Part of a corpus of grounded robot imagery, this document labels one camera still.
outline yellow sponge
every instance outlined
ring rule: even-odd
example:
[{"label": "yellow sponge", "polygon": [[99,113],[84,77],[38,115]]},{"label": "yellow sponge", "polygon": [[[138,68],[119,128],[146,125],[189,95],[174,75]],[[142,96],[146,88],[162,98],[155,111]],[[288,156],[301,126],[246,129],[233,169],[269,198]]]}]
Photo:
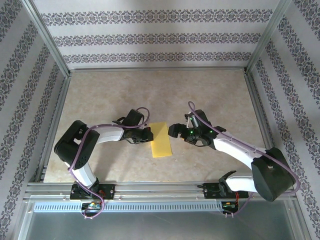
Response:
[{"label": "yellow sponge", "polygon": [[150,123],[149,127],[151,127],[151,132],[153,133],[153,141],[151,142],[152,157],[172,156],[167,123]]}]

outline wall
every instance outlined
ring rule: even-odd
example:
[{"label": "wall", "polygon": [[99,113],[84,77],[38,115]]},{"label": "wall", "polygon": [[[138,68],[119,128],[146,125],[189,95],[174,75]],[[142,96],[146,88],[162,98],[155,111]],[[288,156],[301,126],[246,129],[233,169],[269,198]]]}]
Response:
[{"label": "wall", "polygon": [[279,0],[34,0],[70,69],[245,67]]},{"label": "wall", "polygon": [[313,239],[320,239],[320,7],[294,0],[252,78],[273,136],[301,181],[297,193]]},{"label": "wall", "polygon": [[0,0],[0,240],[10,239],[64,77],[18,0]]}]

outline striped wallpaper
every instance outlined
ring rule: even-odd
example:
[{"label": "striped wallpaper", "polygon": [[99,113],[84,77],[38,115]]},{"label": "striped wallpaper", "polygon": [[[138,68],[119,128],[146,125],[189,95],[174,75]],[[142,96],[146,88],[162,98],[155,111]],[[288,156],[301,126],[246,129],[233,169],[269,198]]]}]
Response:
[{"label": "striped wallpaper", "polygon": [[252,78],[273,143],[301,181],[297,192],[312,239],[320,239],[320,0],[294,0]]},{"label": "striped wallpaper", "polygon": [[34,0],[70,69],[245,67],[279,0]]},{"label": "striped wallpaper", "polygon": [[64,76],[18,0],[0,0],[0,240],[11,239]]}]

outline beige table surface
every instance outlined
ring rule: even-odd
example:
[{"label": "beige table surface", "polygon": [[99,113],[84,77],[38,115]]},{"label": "beige table surface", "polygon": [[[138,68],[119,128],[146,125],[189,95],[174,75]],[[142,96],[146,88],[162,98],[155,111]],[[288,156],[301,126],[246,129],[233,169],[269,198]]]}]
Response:
[{"label": "beige table surface", "polygon": [[[54,144],[75,120],[111,123],[130,109],[147,107],[152,123],[185,123],[188,101],[202,109],[213,126],[263,147],[242,70],[122,71],[74,73]],[[103,181],[211,181],[248,168],[209,147],[170,138],[172,156],[153,158],[151,144],[126,141],[95,146],[89,164]],[[67,166],[51,153],[44,182],[73,182]]]}]

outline patterned wallpaper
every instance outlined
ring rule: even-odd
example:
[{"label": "patterned wallpaper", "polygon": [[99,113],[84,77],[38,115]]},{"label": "patterned wallpaper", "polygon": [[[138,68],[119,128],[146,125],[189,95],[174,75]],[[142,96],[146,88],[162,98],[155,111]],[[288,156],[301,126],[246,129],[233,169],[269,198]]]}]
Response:
[{"label": "patterned wallpaper", "polygon": [[251,75],[273,143],[301,181],[312,239],[320,239],[319,19],[319,0],[292,1]]},{"label": "patterned wallpaper", "polygon": [[0,240],[34,178],[64,77],[18,0],[0,0]]},{"label": "patterned wallpaper", "polygon": [[279,0],[34,0],[70,69],[245,67]]}]

